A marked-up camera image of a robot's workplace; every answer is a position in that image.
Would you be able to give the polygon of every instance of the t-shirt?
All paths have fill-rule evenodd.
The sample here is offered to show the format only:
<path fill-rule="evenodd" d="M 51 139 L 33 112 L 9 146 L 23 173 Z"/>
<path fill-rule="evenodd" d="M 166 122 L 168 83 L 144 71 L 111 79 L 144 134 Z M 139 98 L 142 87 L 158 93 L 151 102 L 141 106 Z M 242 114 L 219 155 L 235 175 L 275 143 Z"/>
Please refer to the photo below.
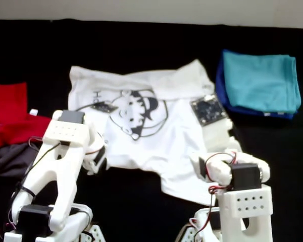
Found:
<path fill-rule="evenodd" d="M 108 166 L 153 171 L 162 191 L 208 205 L 209 185 L 197 178 L 193 152 L 206 152 L 190 102 L 214 92 L 198 60 L 178 69 L 118 75 L 72 67 L 69 109 L 106 102 L 111 114 L 83 109 L 107 143 Z"/>

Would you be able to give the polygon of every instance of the cartoon character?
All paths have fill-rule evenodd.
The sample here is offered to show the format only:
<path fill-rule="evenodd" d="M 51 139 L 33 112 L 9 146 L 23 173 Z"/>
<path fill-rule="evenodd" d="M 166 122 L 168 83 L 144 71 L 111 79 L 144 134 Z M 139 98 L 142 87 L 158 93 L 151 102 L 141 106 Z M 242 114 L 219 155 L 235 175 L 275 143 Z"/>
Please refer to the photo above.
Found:
<path fill-rule="evenodd" d="M 118 107 L 110 115 L 112 122 L 133 140 L 156 134 L 168 117 L 166 103 L 152 90 L 123 90 L 112 104 Z"/>

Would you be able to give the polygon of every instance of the folded towel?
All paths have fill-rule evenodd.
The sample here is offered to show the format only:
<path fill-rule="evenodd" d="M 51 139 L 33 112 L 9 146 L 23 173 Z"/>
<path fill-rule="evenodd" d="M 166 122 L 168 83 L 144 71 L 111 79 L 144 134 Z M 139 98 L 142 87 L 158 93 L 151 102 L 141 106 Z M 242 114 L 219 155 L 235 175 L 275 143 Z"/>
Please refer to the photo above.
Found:
<path fill-rule="evenodd" d="M 223 51 L 225 86 L 232 106 L 295 113 L 301 105 L 295 58 Z"/>
<path fill-rule="evenodd" d="M 277 113 L 277 112 L 264 113 L 264 112 L 256 111 L 256 110 L 253 110 L 250 108 L 232 106 L 229 102 L 229 98 L 228 98 L 228 95 L 226 92 L 222 56 L 219 61 L 219 66 L 217 69 L 216 93 L 217 93 L 217 96 L 218 96 L 220 102 L 222 103 L 222 105 L 224 105 L 225 108 L 227 108 L 228 110 L 230 110 L 232 112 L 239 112 L 239 113 L 243 113 L 243 114 L 258 115 L 258 116 L 281 117 L 281 118 L 286 118 L 286 119 L 292 119 L 294 116 L 291 113 L 283 113 L 283 114 Z"/>

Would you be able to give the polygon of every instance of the cable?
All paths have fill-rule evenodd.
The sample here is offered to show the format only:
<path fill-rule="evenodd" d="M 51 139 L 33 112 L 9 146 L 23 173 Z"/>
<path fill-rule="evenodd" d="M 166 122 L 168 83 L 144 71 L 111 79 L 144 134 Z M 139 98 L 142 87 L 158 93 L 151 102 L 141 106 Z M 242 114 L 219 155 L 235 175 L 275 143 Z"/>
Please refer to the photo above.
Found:
<path fill-rule="evenodd" d="M 87 211 L 84 211 L 84 210 L 80 210 L 80 211 L 78 211 L 78 213 L 85 213 L 85 214 L 87 215 L 87 217 L 88 217 L 88 223 L 87 223 L 87 226 L 85 227 L 85 229 L 88 228 L 89 225 L 90 225 L 90 223 L 91 223 L 91 216 L 90 216 L 90 214 L 89 214 Z M 91 240 L 92 242 L 95 241 L 95 239 L 94 239 L 92 233 L 85 231 L 85 229 L 84 229 L 81 233 L 90 236 L 91 239 L 92 239 L 92 240 Z"/>
<path fill-rule="evenodd" d="M 86 234 L 86 235 L 88 235 L 88 236 L 90 236 L 90 237 L 91 237 L 91 242 L 94 242 L 94 241 L 95 241 L 95 238 L 93 237 L 93 234 L 91 234 L 90 232 L 88 232 L 88 231 L 83 231 L 82 233 L 83 233 L 83 234 Z"/>
<path fill-rule="evenodd" d="M 84 211 L 84 210 L 80 210 L 80 211 L 78 211 L 78 213 L 85 213 L 87 215 L 87 217 L 88 217 L 88 223 L 87 223 L 87 226 L 85 228 L 88 228 L 89 225 L 90 225 L 90 222 L 91 222 L 90 221 L 91 220 L 90 214 L 88 212 Z"/>
<path fill-rule="evenodd" d="M 45 157 L 45 155 L 47 155 L 49 152 L 51 152 L 52 150 L 54 150 L 56 147 L 58 147 L 61 143 L 57 143 L 56 145 L 54 145 L 53 147 L 51 147 L 50 149 L 46 150 L 46 152 L 39 158 L 39 160 L 31 167 L 28 169 L 28 171 L 25 173 L 23 179 L 17 183 L 16 189 L 14 191 L 14 193 L 11 195 L 10 201 L 9 201 L 9 211 L 8 211 L 8 220 L 9 222 L 11 222 L 10 220 L 10 213 L 11 213 L 11 209 L 12 209 L 12 204 L 17 196 L 17 194 L 20 192 L 21 189 L 25 190 L 26 192 L 30 191 L 29 189 L 25 188 L 23 186 L 23 183 L 25 181 L 25 179 L 27 178 L 27 175 L 30 173 L 30 171 L 36 166 L 38 165 L 38 163 Z M 6 231 L 6 225 L 4 224 L 3 226 L 3 234 Z"/>
<path fill-rule="evenodd" d="M 196 230 L 199 230 L 198 226 L 193 222 L 193 220 L 196 220 L 196 218 L 190 218 L 188 221 Z"/>
<path fill-rule="evenodd" d="M 197 232 L 196 232 L 196 234 L 194 235 L 194 237 L 193 237 L 193 241 L 195 242 L 195 239 L 196 239 L 196 236 L 197 236 L 197 234 L 198 233 L 200 233 L 203 229 L 205 229 L 205 227 L 207 226 L 207 224 L 209 223 L 209 221 L 210 221 L 210 217 L 211 217 L 211 210 L 212 210 L 212 198 L 213 198 L 213 195 L 215 194 L 215 192 L 217 191 L 217 190 L 219 190 L 219 189 L 222 189 L 222 190 L 224 190 L 224 189 L 227 189 L 228 187 L 222 187 L 222 186 L 210 186 L 209 187 L 209 193 L 211 194 L 211 198 L 210 198 L 210 201 L 211 201 L 211 204 L 210 204 L 210 206 L 209 206 L 209 214 L 208 214 L 208 217 L 207 217 L 207 220 L 206 220 L 206 222 L 204 223 L 204 225 L 202 226 L 202 228 L 200 228 Z"/>
<path fill-rule="evenodd" d="M 196 242 L 196 236 L 197 236 L 197 234 L 198 233 L 200 233 L 203 229 L 205 229 L 205 227 L 207 226 L 207 224 L 209 223 L 209 221 L 210 221 L 210 215 L 211 215 L 211 210 L 212 210 L 212 204 L 209 206 L 209 214 L 208 214 L 208 218 L 207 218 L 207 220 L 206 220 L 206 222 L 204 223 L 204 225 L 202 226 L 202 228 L 200 228 L 199 230 L 198 230 L 198 232 L 196 232 L 196 234 L 194 235 L 194 237 L 193 237 L 193 241 L 194 242 Z"/>
<path fill-rule="evenodd" d="M 79 108 L 75 109 L 75 111 L 78 112 L 78 111 L 80 111 L 80 110 L 82 110 L 82 109 L 84 109 L 84 108 L 86 108 L 86 107 L 91 107 L 91 106 L 94 106 L 94 105 L 96 105 L 96 104 L 99 104 L 99 102 L 93 102 L 93 103 L 91 103 L 91 104 L 84 105 L 84 106 L 82 106 L 82 107 L 79 107 Z"/>
<path fill-rule="evenodd" d="M 236 154 L 235 156 L 233 156 L 233 155 L 231 155 L 231 154 L 229 154 L 229 153 L 227 153 L 227 152 L 218 152 L 218 153 L 215 153 L 215 154 L 211 155 L 208 159 L 206 159 L 206 161 L 205 161 L 206 174 L 208 175 L 209 180 L 212 181 L 212 182 L 214 182 L 214 181 L 211 179 L 211 177 L 210 177 L 210 175 L 209 175 L 209 171 L 208 171 L 208 168 L 207 168 L 207 162 L 208 162 L 211 158 L 213 158 L 214 156 L 220 155 L 220 154 L 225 154 L 225 155 L 231 156 L 231 158 L 232 158 L 232 161 L 231 161 L 231 162 L 233 162 L 233 159 L 237 156 L 237 154 Z"/>

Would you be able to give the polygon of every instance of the black backdrop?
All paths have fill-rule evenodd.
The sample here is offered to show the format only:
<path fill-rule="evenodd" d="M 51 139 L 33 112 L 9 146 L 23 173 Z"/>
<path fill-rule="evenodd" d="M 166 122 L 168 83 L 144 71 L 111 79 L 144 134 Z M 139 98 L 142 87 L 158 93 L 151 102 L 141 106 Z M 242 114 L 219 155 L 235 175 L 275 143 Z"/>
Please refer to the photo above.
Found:
<path fill-rule="evenodd" d="M 152 23 L 0 21 L 0 83 L 28 83 L 29 109 L 67 108 L 71 65 L 126 74 L 177 69 L 194 59 L 211 80 L 223 48 L 296 57 L 302 106 L 291 122 L 231 113 L 245 152 L 271 166 L 274 241 L 303 240 L 303 30 Z M 15 180 L 0 178 L 0 225 Z M 37 202 L 54 202 L 55 184 Z M 111 168 L 78 179 L 77 202 L 94 211 L 107 241 L 174 241 L 201 205 L 161 192 L 157 174 Z"/>

